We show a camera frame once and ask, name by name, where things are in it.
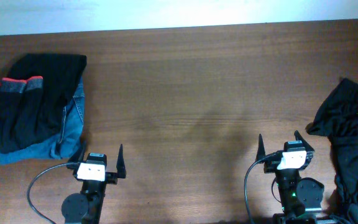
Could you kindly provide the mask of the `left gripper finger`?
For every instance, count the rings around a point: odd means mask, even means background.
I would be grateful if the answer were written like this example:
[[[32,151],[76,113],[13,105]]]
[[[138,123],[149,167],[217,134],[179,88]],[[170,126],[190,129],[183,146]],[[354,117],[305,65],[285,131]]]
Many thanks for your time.
[[[79,140],[74,147],[73,154],[69,158],[68,162],[81,162],[84,158],[86,151],[86,141]]]
[[[123,153],[123,145],[120,145],[119,154],[117,157],[116,162],[116,169],[117,169],[117,178],[118,179],[125,179],[126,178],[126,166],[124,162],[124,153]]]

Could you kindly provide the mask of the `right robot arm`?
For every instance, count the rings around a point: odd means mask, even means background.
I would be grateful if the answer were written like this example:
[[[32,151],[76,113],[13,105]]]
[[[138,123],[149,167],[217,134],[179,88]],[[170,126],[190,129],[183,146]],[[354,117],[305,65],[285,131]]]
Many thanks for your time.
[[[283,149],[271,154],[265,153],[262,136],[259,136],[255,161],[264,165],[264,173],[273,173],[277,184],[282,213],[273,216],[276,224],[317,223],[316,214],[322,211],[324,185],[315,179],[300,176],[314,154],[314,149],[298,131],[295,140],[287,141]]]

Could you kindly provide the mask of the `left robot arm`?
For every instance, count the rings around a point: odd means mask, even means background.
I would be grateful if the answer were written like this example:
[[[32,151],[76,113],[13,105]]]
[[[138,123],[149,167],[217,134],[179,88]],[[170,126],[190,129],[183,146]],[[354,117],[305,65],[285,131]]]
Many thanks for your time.
[[[123,146],[119,147],[116,172],[108,172],[107,155],[91,152],[85,156],[85,145],[72,156],[68,169],[73,171],[76,180],[82,183],[80,192],[69,195],[62,203],[61,211],[65,223],[99,223],[106,186],[116,185],[119,179],[126,178]]]

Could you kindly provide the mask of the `black t-shirt with logo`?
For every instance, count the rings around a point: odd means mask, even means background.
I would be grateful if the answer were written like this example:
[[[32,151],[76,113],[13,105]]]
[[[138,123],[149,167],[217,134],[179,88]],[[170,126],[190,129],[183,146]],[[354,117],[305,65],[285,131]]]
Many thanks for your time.
[[[325,136],[331,143],[338,202],[332,217],[339,223],[358,223],[358,84],[343,78],[306,132]]]

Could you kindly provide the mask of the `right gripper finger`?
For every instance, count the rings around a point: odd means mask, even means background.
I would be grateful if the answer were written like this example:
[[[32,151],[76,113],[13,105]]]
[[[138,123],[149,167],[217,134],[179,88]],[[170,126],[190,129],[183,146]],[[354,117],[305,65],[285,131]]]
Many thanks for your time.
[[[261,161],[265,157],[265,148],[264,148],[264,142],[263,137],[261,134],[259,134],[258,138],[258,148],[257,148],[257,154],[255,157],[255,161]]]
[[[301,141],[303,147],[305,148],[306,152],[313,152],[314,149],[304,140],[298,130],[294,132],[295,139],[297,141]]]

